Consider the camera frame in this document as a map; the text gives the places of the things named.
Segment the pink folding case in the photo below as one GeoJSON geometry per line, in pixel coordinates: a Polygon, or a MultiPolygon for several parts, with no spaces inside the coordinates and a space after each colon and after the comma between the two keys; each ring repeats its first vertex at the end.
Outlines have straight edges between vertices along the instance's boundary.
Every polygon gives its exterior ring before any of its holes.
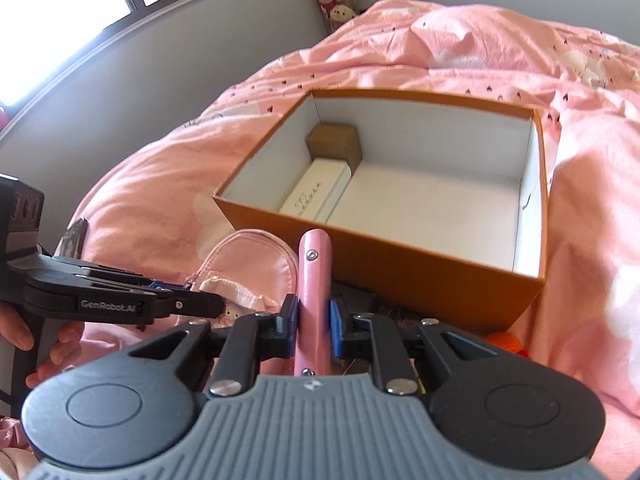
{"type": "Polygon", "coordinates": [[[299,299],[294,374],[317,378],[332,373],[330,298],[332,246],[323,230],[307,231],[298,246],[299,299]]]}

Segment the pink mini backpack pouch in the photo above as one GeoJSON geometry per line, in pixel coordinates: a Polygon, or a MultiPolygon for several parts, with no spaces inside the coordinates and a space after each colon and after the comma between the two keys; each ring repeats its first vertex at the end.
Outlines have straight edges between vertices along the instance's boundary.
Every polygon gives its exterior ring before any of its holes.
{"type": "Polygon", "coordinates": [[[226,328],[242,316],[276,313],[288,294],[297,292],[298,257],[280,237],[267,231],[236,231],[219,242],[189,278],[192,292],[210,292],[224,300],[210,321],[226,328]]]}

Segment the orange crochet fruit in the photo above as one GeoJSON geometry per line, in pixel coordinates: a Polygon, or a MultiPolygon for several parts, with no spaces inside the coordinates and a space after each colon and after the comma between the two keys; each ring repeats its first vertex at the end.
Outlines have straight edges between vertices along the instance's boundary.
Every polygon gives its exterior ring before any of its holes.
{"type": "Polygon", "coordinates": [[[517,336],[509,332],[495,332],[485,337],[488,344],[492,344],[504,351],[517,354],[525,359],[529,359],[529,354],[517,336]]]}

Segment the orange cardboard box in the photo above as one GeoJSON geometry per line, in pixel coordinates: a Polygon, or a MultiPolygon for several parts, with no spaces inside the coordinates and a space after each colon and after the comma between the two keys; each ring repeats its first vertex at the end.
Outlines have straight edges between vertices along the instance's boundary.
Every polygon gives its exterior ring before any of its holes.
{"type": "Polygon", "coordinates": [[[237,229],[297,245],[314,222],[279,209],[318,124],[357,128],[362,162],[326,223],[337,281],[477,334],[509,328],[546,279],[539,115],[432,92],[316,89],[269,130],[215,200],[237,229]]]}

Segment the small brown cardboard box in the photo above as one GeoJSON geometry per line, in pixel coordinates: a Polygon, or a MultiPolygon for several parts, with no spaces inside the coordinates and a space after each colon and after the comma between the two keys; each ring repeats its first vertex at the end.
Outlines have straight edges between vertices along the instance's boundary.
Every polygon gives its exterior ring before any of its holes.
{"type": "Polygon", "coordinates": [[[322,122],[306,136],[306,145],[312,159],[341,160],[346,162],[352,174],[362,162],[360,137],[354,126],[322,122]]]}

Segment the window with dark frame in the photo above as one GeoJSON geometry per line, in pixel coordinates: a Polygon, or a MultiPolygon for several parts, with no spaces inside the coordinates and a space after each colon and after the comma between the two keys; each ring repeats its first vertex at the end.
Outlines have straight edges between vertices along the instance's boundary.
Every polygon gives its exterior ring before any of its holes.
{"type": "Polygon", "coordinates": [[[81,55],[179,0],[1,0],[1,122],[81,55]]]}

